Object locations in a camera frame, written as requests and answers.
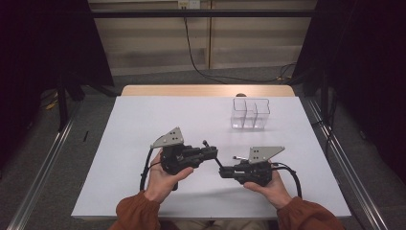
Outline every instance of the sleeve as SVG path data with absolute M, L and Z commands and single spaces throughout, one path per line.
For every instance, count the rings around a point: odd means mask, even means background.
M 278 210 L 281 230 L 344 230 L 344 226 L 323 206 L 294 197 L 289 204 Z
M 144 191 L 124 198 L 117 205 L 117 220 L 109 230 L 159 230 L 161 228 L 158 220 L 159 207 L 158 202 L 150 201 L 144 196 Z

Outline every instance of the white table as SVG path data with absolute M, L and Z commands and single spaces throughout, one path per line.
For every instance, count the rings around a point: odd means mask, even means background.
M 180 127 L 185 145 L 216 146 L 224 166 L 248 157 L 251 146 L 285 146 L 272 161 L 297 172 L 304 199 L 320 203 L 336 217 L 350 211 L 324 157 L 299 98 L 272 97 L 265 130 L 232 129 L 231 97 L 120 97 L 117 99 L 99 149 L 72 216 L 80 219 L 116 217 L 118 202 L 138 193 L 149 145 Z M 296 186 L 281 171 L 290 194 Z M 275 219 L 266 199 L 244 189 L 234 179 L 223 179 L 215 161 L 203 162 L 161 205 L 161 219 Z

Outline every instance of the aluminum rail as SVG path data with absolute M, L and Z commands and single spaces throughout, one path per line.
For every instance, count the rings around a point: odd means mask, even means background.
M 337 11 L 314 10 L 92 10 L 44 11 L 41 15 L 93 17 L 93 18 L 146 18 L 146 17 L 323 17 Z
M 313 99 L 308 100 L 310 108 L 318 120 L 318 122 L 322 121 L 321 109 L 319 105 L 317 105 L 316 101 Z M 352 190 L 354 191 L 358 201 L 360 202 L 368 220 L 370 221 L 373 229 L 375 230 L 387 230 L 388 226 L 386 225 L 384 219 L 382 218 L 377 206 L 373 202 L 371 196 L 367 192 L 366 188 L 362 184 L 361 180 L 359 179 L 357 173 L 355 172 L 351 162 L 347 158 L 346 153 L 344 152 L 343 148 L 341 147 L 337 137 L 331 131 L 330 126 L 326 126 L 325 124 L 321 124 L 321 129 L 328 139 L 329 138 L 329 145 L 331 146 L 332 152 L 334 153 L 335 158 L 337 159 L 338 163 L 340 164 L 341 169 L 344 172 L 347 180 L 349 181 Z
M 79 102 L 75 105 L 72 116 L 66 124 L 65 128 L 56 135 L 56 139 L 51 146 L 51 149 L 49 150 L 48 155 L 41 166 L 41 169 L 36 175 L 36 178 L 31 185 L 30 190 L 27 192 L 25 198 L 18 207 L 18 210 L 12 218 L 7 230 L 23 230 L 25 228 L 31 212 L 33 211 L 34 206 L 42 192 L 42 189 L 50 175 L 52 167 L 55 164 L 57 157 L 63 147 L 63 144 L 65 143 L 65 140 L 69 135 L 73 120 L 75 119 L 81 104 L 82 102 Z

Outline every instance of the clear plastic container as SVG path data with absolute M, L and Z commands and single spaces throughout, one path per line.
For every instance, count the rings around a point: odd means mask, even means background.
M 232 128 L 265 128 L 269 118 L 269 100 L 235 98 L 231 118 Z

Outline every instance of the hand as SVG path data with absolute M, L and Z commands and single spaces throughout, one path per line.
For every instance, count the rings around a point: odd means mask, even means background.
M 276 209 L 283 208 L 292 200 L 278 171 L 272 171 L 272 180 L 265 187 L 254 182 L 245 182 L 244 188 L 264 195 Z
M 160 162 L 161 153 L 162 150 L 158 152 L 150 163 L 152 167 L 149 169 L 149 181 L 147 189 L 144 192 L 144 196 L 147 199 L 158 203 L 162 203 L 165 200 L 178 181 L 185 179 L 188 175 L 193 173 L 193 168 L 188 167 L 176 175 L 168 174 L 162 169 L 161 164 L 156 164 Z

